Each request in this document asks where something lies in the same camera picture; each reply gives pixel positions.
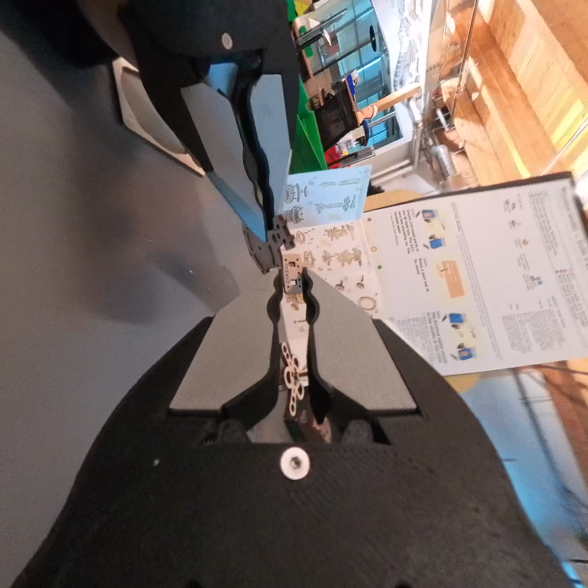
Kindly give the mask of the folded assembly instruction sheet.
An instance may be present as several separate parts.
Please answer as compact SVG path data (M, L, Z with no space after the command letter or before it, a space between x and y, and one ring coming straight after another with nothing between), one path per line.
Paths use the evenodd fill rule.
M371 165L350 166L288 176L277 212L287 221L306 270L357 304L371 317L382 310L382 289L362 214ZM284 295L286 332L291 341L308 332L303 294Z

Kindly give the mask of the plywood parts sheet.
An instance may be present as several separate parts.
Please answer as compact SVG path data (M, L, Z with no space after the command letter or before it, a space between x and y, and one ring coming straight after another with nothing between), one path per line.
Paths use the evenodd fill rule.
M112 62L112 71L123 125L200 178L204 177L201 165L187 152L153 106L136 67L118 57Z

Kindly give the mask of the wooden flower-disc rod assembly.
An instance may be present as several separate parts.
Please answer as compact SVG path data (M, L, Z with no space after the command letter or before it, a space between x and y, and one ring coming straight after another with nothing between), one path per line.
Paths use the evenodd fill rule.
M280 347L283 370L281 380L288 391L287 415L294 419L298 413L298 408L306 397L305 378L306 369L303 368L298 355L294 354L286 341L281 343Z

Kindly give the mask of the small wooden connector piece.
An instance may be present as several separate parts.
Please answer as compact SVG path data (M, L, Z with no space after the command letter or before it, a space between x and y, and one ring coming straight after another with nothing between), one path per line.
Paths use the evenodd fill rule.
M282 254L283 288L287 295L301 295L304 292L307 263L303 255L291 251Z

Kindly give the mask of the green plastic bin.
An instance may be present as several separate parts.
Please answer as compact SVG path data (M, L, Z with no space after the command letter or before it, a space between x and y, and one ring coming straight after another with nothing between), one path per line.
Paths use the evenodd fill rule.
M308 101L304 84L299 79L298 112L295 143L290 160L290 174L327 170L316 116L314 111L308 108Z

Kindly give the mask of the white instruction board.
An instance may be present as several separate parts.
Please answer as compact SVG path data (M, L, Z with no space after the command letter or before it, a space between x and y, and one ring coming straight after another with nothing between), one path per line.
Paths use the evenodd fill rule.
M587 228L569 172L364 214L376 318L440 374L587 357Z

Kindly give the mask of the round wooden frame part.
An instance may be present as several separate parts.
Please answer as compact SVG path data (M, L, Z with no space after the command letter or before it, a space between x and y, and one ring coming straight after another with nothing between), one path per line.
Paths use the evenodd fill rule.
M283 252L295 247L295 239L283 215L274 217L267 240L260 239L245 223L242 223L242 231L249 255L262 274L267 274L274 268L281 269Z

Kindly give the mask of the silver ventilation duct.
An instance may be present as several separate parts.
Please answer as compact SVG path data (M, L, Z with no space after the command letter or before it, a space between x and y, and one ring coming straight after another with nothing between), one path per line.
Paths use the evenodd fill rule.
M431 147L433 159L437 162L440 174L444 180L457 174L456 168L452 159L451 151L447 145L440 143Z

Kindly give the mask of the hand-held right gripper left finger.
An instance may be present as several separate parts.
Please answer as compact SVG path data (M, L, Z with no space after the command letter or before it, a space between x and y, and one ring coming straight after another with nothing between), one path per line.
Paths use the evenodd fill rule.
M206 325L169 405L174 416L256 425L275 407L282 273L272 269Z

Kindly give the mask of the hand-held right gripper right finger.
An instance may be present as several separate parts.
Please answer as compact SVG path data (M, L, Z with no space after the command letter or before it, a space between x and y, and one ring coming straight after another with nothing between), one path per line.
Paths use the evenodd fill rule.
M303 274L309 394L318 422L410 415L417 405L374 320L316 272Z

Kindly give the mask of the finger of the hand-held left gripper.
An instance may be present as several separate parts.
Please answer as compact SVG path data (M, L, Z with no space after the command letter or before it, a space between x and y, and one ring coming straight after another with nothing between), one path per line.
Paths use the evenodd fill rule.
M272 217L292 154L280 75L239 73L240 217Z
M210 182L245 226L268 240L256 161L240 130L230 100L202 82L180 90L210 162Z

